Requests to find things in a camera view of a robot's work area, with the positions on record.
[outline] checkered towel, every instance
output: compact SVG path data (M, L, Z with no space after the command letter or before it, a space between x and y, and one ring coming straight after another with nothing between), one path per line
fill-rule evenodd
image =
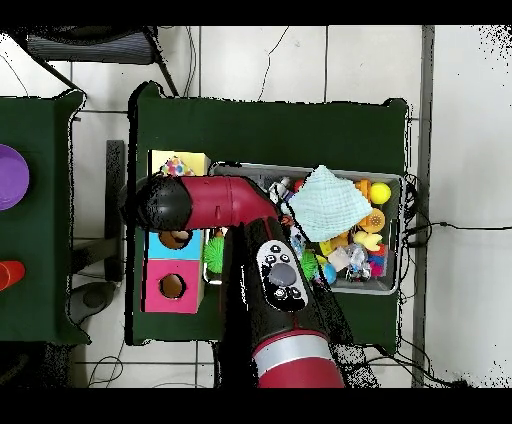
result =
M323 165L310 174L288 203L295 220L313 242L348 231L372 212L372 206L352 181L337 178ZM286 204L282 210L290 214Z

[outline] green tablecloth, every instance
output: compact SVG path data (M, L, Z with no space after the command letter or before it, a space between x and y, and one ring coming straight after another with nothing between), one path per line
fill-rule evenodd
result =
M56 99L0 98L0 144L18 150L30 186L0 211L0 260L25 264L22 281L0 292L0 340L87 343L66 315L70 264L68 130L83 94Z
M202 152L212 161L323 164L331 169L403 174L406 113L407 105L401 99L383 106L167 99L150 82L142 84L130 99L130 149L136 144L137 179L146 175L147 153L152 149ZM136 230L134 341L218 339L218 286L206 287L195 315L140 311L143 240L143 232ZM338 293L336 298L356 343L395 350L396 294Z

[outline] purple plate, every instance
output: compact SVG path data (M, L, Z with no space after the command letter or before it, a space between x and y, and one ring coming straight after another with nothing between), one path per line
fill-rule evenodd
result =
M0 211L12 208L28 189L27 162L12 147L0 144Z

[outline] gray plastic bin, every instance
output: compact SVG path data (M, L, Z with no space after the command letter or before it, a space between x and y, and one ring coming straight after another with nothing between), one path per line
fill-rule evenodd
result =
M241 166L214 164L210 175L240 175L251 178L263 190L267 191L273 182L281 181L283 177L300 179L313 171L312 168L298 168L276 165L255 165L242 163ZM402 251L402 233L404 230L405 180L400 175L377 174L371 172L339 171L331 172L340 178L354 182L368 179L372 183L383 182L391 188L391 198L382 205L386 217L386 226L379 234L382 242L388 246L389 253L385 266L385 275L372 278L366 282L349 282L344 278L331 285L334 292L359 293L372 295L389 295L396 291L399 284L399 270Z

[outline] green spiky ball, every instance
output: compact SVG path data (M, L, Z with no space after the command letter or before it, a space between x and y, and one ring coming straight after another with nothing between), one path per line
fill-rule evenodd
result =
M311 280L318 267L315 254L306 250L300 258L300 267L302 268L306 280Z
M204 261L206 267L215 274L222 272L222 259L224 255L224 237L214 237L208 240L204 247Z

